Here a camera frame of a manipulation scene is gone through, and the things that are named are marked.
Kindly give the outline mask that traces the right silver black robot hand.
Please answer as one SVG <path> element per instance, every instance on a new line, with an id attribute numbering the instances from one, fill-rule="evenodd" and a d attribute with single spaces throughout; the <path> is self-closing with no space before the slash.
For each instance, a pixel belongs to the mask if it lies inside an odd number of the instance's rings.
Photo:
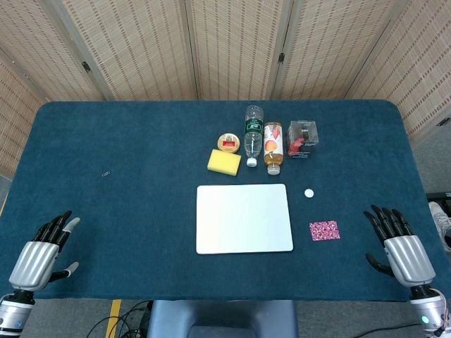
<path id="1" fill-rule="evenodd" d="M 384 265 L 372 253 L 366 253 L 367 262 L 380 273 L 394 277 L 409 288 L 430 284 L 435 270 L 421 240 L 416 236 L 404 215 L 397 209 L 371 206 L 364 216 L 373 227 L 383 247 L 388 264 Z"/>

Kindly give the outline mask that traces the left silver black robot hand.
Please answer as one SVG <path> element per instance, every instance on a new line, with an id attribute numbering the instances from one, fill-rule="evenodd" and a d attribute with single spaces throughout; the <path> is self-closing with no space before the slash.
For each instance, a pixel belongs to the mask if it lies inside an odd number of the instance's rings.
<path id="1" fill-rule="evenodd" d="M 71 213 L 67 211 L 45 223 L 25 244 L 8 279 L 14 289 L 38 292 L 51 282 L 70 277 L 78 269 L 76 261 L 62 271 L 54 270 L 58 255 L 80 223 L 79 218 L 69 218 Z"/>

